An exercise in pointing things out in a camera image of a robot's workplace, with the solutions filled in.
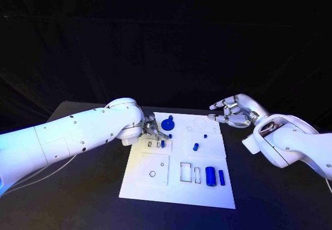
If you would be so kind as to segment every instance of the white board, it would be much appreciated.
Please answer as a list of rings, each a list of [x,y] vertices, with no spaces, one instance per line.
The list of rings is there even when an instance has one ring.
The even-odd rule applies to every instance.
[[[139,143],[131,146],[118,197],[235,209],[218,122],[201,115],[154,114],[159,129],[165,134],[172,134],[172,139],[162,148],[156,140],[143,135]],[[169,115],[173,116],[175,128],[165,131],[162,121]],[[195,143],[199,144],[198,151],[192,149]],[[205,168],[209,166],[215,168],[215,187],[206,186]],[[219,184],[218,170],[224,171],[224,186]]]

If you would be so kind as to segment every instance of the robotic hand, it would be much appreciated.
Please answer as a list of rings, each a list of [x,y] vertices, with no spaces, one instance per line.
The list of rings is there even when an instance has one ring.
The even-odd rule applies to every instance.
[[[209,114],[211,120],[237,128],[255,125],[253,134],[243,140],[253,154],[261,152],[280,168],[300,160],[323,178],[332,180],[332,133],[319,134],[292,115],[271,115],[245,94],[228,97],[209,106],[209,109],[219,107],[224,107],[224,116]]]
[[[131,145],[157,130],[154,113],[143,113],[136,100],[120,98],[105,108],[72,114],[39,126],[0,135],[0,196],[35,170],[94,149],[114,138]]]

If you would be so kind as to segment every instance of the rectangular slot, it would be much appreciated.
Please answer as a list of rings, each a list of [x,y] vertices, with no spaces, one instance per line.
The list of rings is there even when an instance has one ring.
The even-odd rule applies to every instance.
[[[195,183],[199,184],[201,183],[199,168],[193,168],[193,172],[195,172]]]
[[[192,164],[182,163],[180,168],[182,168],[180,181],[192,182]]]

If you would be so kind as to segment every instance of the circular hole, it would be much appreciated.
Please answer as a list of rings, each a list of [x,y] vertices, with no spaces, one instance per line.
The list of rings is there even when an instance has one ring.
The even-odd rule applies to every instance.
[[[153,177],[156,175],[154,171],[150,171],[150,177]]]

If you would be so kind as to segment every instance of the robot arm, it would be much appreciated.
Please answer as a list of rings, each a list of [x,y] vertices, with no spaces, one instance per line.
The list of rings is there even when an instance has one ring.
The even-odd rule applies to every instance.
[[[222,106],[227,107],[224,116],[208,115],[208,118],[240,128],[251,123],[255,125],[253,134],[243,140],[253,154],[261,152],[280,168],[300,160],[322,177],[332,180],[332,134],[319,134],[315,128],[292,115],[270,115],[245,94],[224,99],[209,108]]]
[[[94,149],[114,138],[121,139],[126,146],[137,142],[141,134],[167,139],[157,131],[152,114],[144,116],[134,99],[121,98],[105,108],[0,135],[0,195],[35,170]]]

